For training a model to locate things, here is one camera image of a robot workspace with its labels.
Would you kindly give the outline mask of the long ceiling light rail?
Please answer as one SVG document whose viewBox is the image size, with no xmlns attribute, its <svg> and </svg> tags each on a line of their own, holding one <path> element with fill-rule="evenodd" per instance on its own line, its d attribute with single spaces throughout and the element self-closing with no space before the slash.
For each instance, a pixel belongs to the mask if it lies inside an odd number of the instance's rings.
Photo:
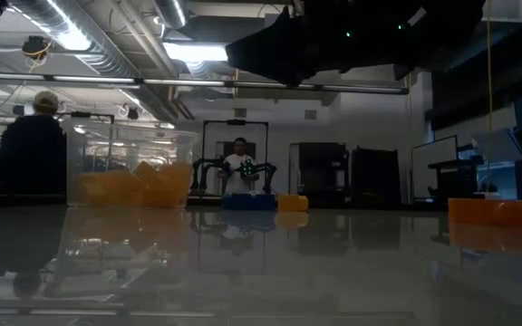
<svg viewBox="0 0 522 326">
<path fill-rule="evenodd" d="M 92 77 L 92 76 L 70 76 L 53 74 L 32 73 L 5 73 L 0 72 L 0 82 L 55 82 L 73 83 L 86 85 L 107 85 L 116 88 L 138 89 L 140 86 L 188 86 L 188 87 L 211 87 L 231 89 L 264 89 L 264 90 L 289 90 L 289 91 L 322 91 L 322 92 L 344 92 L 364 93 L 381 95 L 407 95 L 409 88 L 382 87 L 370 85 L 346 85 L 346 84 L 311 84 L 302 83 L 296 87 L 285 86 L 272 81 L 224 81 L 224 80 L 194 80 L 194 79 L 147 79 L 147 78 L 122 78 L 122 77 Z"/>
</svg>

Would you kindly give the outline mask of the whiteboard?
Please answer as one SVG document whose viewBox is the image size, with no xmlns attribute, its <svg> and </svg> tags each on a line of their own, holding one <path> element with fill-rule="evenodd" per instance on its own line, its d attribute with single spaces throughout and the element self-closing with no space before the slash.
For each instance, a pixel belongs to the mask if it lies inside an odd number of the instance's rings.
<svg viewBox="0 0 522 326">
<path fill-rule="evenodd" d="M 414 199 L 430 197 L 428 187 L 437 188 L 437 172 L 431 164 L 458 158 L 458 138 L 450 136 L 419 145 L 411 151 L 411 190 Z"/>
</svg>

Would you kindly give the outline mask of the silver ventilation duct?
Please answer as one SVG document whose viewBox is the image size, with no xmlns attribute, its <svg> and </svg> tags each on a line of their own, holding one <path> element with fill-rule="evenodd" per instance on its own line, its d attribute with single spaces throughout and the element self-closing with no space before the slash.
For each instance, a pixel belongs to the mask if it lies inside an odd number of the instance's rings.
<svg viewBox="0 0 522 326">
<path fill-rule="evenodd" d="M 169 29 L 184 27 L 189 21 L 189 10 L 184 0 L 153 0 L 160 20 Z"/>
</svg>

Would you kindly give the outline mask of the dark desk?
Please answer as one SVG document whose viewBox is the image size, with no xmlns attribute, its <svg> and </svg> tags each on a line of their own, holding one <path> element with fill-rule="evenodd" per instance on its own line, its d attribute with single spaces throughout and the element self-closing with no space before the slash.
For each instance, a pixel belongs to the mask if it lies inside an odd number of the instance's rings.
<svg viewBox="0 0 522 326">
<path fill-rule="evenodd" d="M 428 186 L 430 196 L 439 200 L 478 197 L 477 166 L 483 163 L 483 157 L 472 156 L 429 164 L 437 179 L 437 186 Z"/>
</svg>

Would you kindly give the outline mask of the black monitor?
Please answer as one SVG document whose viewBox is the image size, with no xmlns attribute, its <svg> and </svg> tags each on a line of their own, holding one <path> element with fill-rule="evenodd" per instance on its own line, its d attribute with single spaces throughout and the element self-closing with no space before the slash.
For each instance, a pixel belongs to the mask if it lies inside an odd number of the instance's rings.
<svg viewBox="0 0 522 326">
<path fill-rule="evenodd" d="M 349 152 L 344 143 L 304 142 L 298 150 L 300 194 L 347 192 Z"/>
</svg>

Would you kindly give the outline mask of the person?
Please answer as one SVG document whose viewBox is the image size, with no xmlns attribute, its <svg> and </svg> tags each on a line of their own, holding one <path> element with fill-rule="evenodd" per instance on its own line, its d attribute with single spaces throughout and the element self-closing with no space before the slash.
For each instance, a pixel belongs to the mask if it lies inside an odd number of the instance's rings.
<svg viewBox="0 0 522 326">
<path fill-rule="evenodd" d="M 254 160 L 247 155 L 247 141 L 241 137 L 236 138 L 233 153 L 225 158 L 228 171 L 221 169 L 218 172 L 218 175 L 226 182 L 226 194 L 247 194 L 253 189 L 259 175 L 242 176 L 240 170 L 246 163 L 253 162 Z"/>
<path fill-rule="evenodd" d="M 0 194 L 63 195 L 66 192 L 66 135 L 54 117 L 58 97 L 41 91 L 34 114 L 17 118 L 0 139 Z"/>
</svg>

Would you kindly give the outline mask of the black gantry frame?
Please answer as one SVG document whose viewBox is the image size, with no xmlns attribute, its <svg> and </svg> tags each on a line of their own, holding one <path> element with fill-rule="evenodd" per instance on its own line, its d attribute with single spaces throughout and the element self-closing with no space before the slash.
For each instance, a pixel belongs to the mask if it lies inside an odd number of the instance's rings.
<svg viewBox="0 0 522 326">
<path fill-rule="evenodd" d="M 201 158 L 205 159 L 207 146 L 207 127 L 208 124 L 226 124 L 229 126 L 245 126 L 247 124 L 262 125 L 265 127 L 265 162 L 262 164 L 263 168 L 269 165 L 268 162 L 268 139 L 269 139 L 269 123 L 267 121 L 250 121 L 250 120 L 204 120 L 202 123 L 202 142 L 201 142 Z"/>
<path fill-rule="evenodd" d="M 78 134 L 85 135 L 90 133 L 89 125 L 110 124 L 115 123 L 115 116 L 107 113 L 94 113 L 89 111 L 71 111 L 56 113 L 55 118 L 61 123 L 66 131 L 73 131 Z"/>
</svg>

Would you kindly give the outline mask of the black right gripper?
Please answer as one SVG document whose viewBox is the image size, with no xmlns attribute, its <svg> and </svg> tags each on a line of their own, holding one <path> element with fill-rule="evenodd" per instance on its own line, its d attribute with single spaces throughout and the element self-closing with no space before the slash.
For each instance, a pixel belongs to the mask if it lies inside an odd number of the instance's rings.
<svg viewBox="0 0 522 326">
<path fill-rule="evenodd" d="M 347 72 L 397 62 L 412 38 L 409 20 L 422 0 L 305 0 L 306 55 L 292 54 L 303 42 L 303 19 L 284 8 L 262 30 L 225 47 L 234 68 L 266 64 L 266 77 L 298 86 L 318 72 Z"/>
</svg>

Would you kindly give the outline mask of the tilted white panel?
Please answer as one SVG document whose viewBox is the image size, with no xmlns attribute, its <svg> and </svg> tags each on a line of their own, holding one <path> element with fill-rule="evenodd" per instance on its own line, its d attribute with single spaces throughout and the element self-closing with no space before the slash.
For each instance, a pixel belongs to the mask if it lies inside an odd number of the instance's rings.
<svg viewBox="0 0 522 326">
<path fill-rule="evenodd" d="M 487 162 L 514 162 L 522 159 L 522 150 L 512 129 L 479 133 L 472 137 L 472 142 Z"/>
</svg>

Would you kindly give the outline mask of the large ribbed ceiling duct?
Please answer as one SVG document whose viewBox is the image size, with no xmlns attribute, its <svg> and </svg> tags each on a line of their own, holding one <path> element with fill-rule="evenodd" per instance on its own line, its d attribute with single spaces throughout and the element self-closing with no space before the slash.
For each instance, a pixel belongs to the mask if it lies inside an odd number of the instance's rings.
<svg viewBox="0 0 522 326">
<path fill-rule="evenodd" d="M 76 0 L 8 0 L 56 43 L 100 75 L 139 76 L 139 71 L 117 48 Z"/>
</svg>

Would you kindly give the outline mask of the black cabinet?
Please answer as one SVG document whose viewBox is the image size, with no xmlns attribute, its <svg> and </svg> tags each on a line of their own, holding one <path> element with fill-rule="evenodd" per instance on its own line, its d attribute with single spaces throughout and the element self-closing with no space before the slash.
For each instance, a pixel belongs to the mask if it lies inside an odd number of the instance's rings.
<svg viewBox="0 0 522 326">
<path fill-rule="evenodd" d="M 364 149 L 352 152 L 352 202 L 358 206 L 398 206 L 401 181 L 398 151 Z"/>
</svg>

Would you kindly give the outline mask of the orange toy block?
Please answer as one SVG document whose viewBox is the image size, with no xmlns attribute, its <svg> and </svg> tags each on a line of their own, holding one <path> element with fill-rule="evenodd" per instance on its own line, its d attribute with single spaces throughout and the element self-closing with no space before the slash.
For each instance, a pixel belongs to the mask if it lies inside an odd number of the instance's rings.
<svg viewBox="0 0 522 326">
<path fill-rule="evenodd" d="M 516 214 L 515 201 L 472 198 L 450 198 L 448 201 L 451 224 L 509 225 Z"/>
</svg>

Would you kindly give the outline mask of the clear plastic bin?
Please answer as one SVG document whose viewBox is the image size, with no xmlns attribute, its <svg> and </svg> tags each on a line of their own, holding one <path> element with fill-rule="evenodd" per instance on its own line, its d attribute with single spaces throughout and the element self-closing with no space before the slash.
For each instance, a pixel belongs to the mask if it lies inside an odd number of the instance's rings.
<svg viewBox="0 0 522 326">
<path fill-rule="evenodd" d="M 161 166 L 175 162 L 192 165 L 193 149 L 198 140 L 198 134 L 194 132 L 119 124 L 91 123 L 89 131 L 85 135 L 66 131 L 66 199 L 69 206 L 84 206 L 76 198 L 76 183 L 81 174 L 112 170 L 133 174 L 141 161 L 158 171 Z M 182 208 L 166 206 L 162 201 L 159 176 L 154 184 L 147 184 L 142 204 L 128 207 Z"/>
</svg>

